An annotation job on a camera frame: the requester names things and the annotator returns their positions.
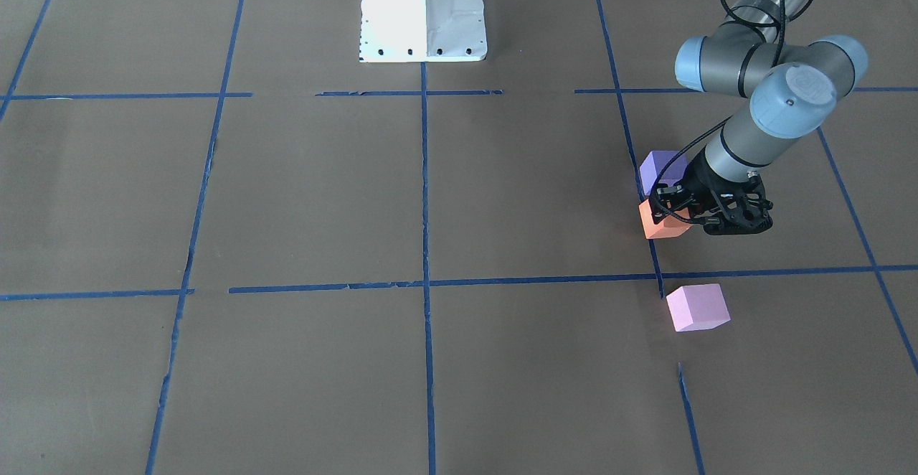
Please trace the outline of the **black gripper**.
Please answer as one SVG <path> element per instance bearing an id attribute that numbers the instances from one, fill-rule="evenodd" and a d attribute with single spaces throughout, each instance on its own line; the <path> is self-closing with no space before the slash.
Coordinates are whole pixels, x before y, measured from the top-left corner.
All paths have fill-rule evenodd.
<path id="1" fill-rule="evenodd" d="M 716 174 L 704 154 L 689 162 L 681 187 L 692 219 L 702 220 L 709 235 L 754 235 L 773 226 L 773 204 L 757 171 L 741 173 L 738 182 Z"/>

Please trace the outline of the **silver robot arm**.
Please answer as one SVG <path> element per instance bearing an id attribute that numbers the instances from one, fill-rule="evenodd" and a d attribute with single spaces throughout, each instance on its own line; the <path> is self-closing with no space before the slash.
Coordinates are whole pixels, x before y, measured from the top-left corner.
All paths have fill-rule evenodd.
<path id="1" fill-rule="evenodd" d="M 761 177 L 793 144 L 816 131 L 868 72 L 856 38 L 828 36 L 806 46 L 787 28 L 812 0 L 720 0 L 713 34 L 692 37 L 674 64 L 679 85 L 736 95 L 747 106 L 703 133 L 703 149 L 676 182 L 657 178 L 649 193 L 656 223 L 699 226 L 709 235 L 754 235 L 772 227 Z"/>

